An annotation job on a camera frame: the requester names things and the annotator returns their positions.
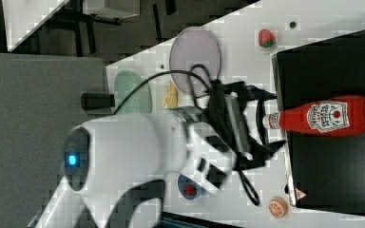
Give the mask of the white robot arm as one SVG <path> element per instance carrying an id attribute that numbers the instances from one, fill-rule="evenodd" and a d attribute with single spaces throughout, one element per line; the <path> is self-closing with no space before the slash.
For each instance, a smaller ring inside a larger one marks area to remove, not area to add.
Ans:
<path id="1" fill-rule="evenodd" d="M 283 147 L 254 140 L 244 117 L 248 103 L 275 94 L 220 81 L 208 94 L 205 108 L 115 114 L 72 128 L 63 147 L 63 176 L 28 228 L 76 228 L 83 213 L 96 228 L 131 228 L 141 204 L 163 206 L 168 174 L 215 194 L 232 173 L 263 166 Z"/>

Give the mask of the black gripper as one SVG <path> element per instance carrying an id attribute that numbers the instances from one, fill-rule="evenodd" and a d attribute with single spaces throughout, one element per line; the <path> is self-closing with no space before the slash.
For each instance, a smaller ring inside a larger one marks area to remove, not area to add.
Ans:
<path id="1" fill-rule="evenodd" d="M 211 82 L 208 89 L 210 99 L 207 119 L 226 144 L 237 154 L 235 171 L 263 167 L 278 152 L 286 141 L 259 144 L 250 136 L 249 127 L 243 114 L 247 107 L 246 98 L 235 92 L 225 93 L 220 80 Z"/>

